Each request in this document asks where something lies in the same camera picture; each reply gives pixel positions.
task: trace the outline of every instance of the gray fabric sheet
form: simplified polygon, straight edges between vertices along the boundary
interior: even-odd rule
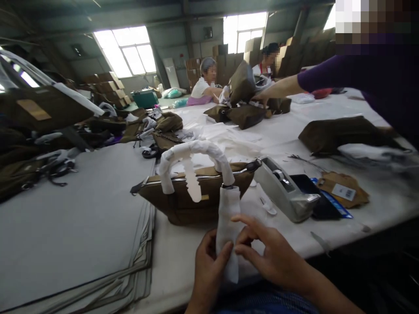
[[[128,268],[149,222],[129,190],[154,164],[130,143],[82,153],[66,187],[43,181],[0,205],[0,311]]]

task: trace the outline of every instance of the smartphone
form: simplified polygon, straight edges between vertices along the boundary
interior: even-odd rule
[[[337,208],[323,195],[320,189],[311,182],[309,177],[305,174],[295,174],[290,175],[290,177],[304,194],[320,195],[320,200],[313,208],[313,214],[311,215],[314,219],[335,220],[342,218],[342,215]]]

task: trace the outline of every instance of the red object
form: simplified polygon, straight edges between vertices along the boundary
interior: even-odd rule
[[[318,89],[312,92],[312,94],[314,95],[315,99],[322,99],[329,96],[331,92],[332,92],[332,89]]]

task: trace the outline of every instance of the hand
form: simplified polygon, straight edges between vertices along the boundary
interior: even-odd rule
[[[237,237],[237,255],[252,263],[266,280],[300,295],[311,293],[315,270],[292,249],[278,230],[246,215],[234,216],[231,221],[247,225]],[[251,247],[252,241],[257,239],[265,244],[263,256]]]
[[[185,314],[209,313],[216,301],[218,290],[223,281],[224,269],[233,249],[233,243],[228,242],[217,257],[215,253],[216,234],[216,229],[207,232],[196,250],[195,283]]]
[[[268,103],[269,98],[270,97],[261,92],[260,94],[253,96],[252,100],[263,104],[264,108],[266,108],[266,104]]]

